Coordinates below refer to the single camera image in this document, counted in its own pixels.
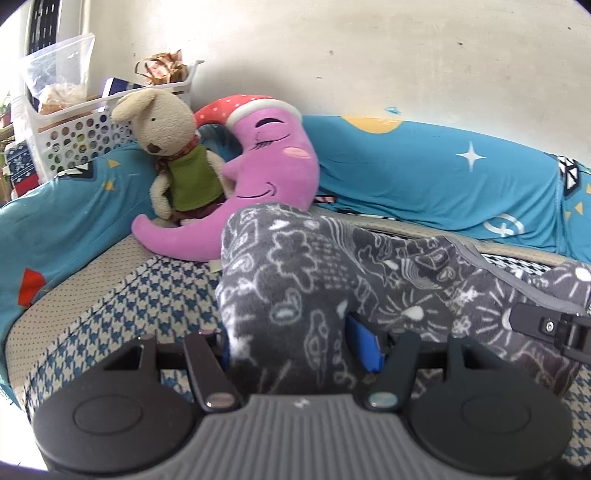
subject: round black pad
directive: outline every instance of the round black pad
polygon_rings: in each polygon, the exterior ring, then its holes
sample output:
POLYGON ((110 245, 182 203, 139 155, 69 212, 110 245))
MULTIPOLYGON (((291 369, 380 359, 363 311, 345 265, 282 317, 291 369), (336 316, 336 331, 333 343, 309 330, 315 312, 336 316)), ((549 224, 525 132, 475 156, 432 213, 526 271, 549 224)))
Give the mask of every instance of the round black pad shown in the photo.
POLYGON ((43 402, 33 418, 50 466, 93 476, 156 465, 184 444, 194 425, 182 396, 131 371, 83 375, 43 402))
POLYGON ((571 416, 545 388, 503 370, 467 370, 415 401, 410 425, 436 458, 480 475, 518 475, 559 458, 571 416))

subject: white plastic basket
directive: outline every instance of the white plastic basket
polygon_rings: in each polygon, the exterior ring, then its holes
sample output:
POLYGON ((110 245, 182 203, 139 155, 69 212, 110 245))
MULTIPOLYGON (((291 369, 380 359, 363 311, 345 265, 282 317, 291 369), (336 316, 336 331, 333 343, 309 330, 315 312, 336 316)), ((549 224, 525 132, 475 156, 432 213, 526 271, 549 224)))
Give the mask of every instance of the white plastic basket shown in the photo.
MULTIPOLYGON (((189 105, 191 84, 200 63, 203 62, 197 61, 189 67, 184 82, 151 88, 176 93, 189 105)), ((49 115, 37 113, 24 95, 12 100, 15 133, 21 141, 27 140, 41 183, 51 180, 62 170, 86 163, 135 140, 129 122, 111 122, 111 110, 117 100, 128 93, 119 92, 49 115)))

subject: gray blanket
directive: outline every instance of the gray blanket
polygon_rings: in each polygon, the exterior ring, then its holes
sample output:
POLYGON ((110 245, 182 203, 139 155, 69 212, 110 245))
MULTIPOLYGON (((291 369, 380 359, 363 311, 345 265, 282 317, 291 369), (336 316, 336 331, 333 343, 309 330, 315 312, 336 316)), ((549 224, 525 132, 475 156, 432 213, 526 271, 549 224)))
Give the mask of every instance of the gray blanket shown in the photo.
MULTIPOLYGON (((363 390, 371 376, 345 344, 347 312, 425 340, 467 334, 557 394, 579 368, 508 322, 517 302, 585 313, 591 272, 578 262, 540 277, 512 275, 451 238, 392 238, 264 204, 231 217, 222 265, 216 295, 230 339, 229 375, 243 394, 363 390)), ((415 393, 438 374, 421 371, 415 393)))

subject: closed eye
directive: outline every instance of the closed eye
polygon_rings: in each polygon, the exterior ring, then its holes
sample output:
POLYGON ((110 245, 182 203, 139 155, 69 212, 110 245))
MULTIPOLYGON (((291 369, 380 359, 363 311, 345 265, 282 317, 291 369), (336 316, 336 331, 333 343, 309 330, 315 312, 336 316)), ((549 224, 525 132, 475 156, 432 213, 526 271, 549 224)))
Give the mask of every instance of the closed eye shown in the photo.
POLYGON ((264 118, 263 120, 259 120, 256 123, 255 128, 262 127, 263 125, 266 125, 266 124, 284 124, 284 123, 285 122, 282 122, 278 118, 268 117, 268 118, 264 118))
POLYGON ((268 147, 268 146, 269 146, 269 145, 271 145, 272 143, 274 143, 274 142, 278 142, 279 140, 283 140, 284 138, 287 138, 287 137, 289 137, 289 136, 290 136, 290 135, 289 135, 289 134, 287 134, 286 136, 284 136, 284 137, 281 137, 281 138, 276 138, 275 140, 264 140, 264 141, 262 141, 262 142, 259 142, 259 143, 255 144, 255 146, 254 146, 254 147, 252 147, 252 148, 251 148, 251 150, 258 150, 259 148, 268 147))

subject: plastic bag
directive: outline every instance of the plastic bag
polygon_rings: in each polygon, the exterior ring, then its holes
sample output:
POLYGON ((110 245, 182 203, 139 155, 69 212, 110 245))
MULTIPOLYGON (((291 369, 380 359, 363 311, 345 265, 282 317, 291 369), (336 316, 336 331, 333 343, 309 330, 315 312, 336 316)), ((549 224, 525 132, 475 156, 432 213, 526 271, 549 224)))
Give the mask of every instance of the plastic bag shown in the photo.
POLYGON ((86 101, 92 33, 79 35, 31 53, 20 60, 22 77, 41 113, 53 113, 86 101))

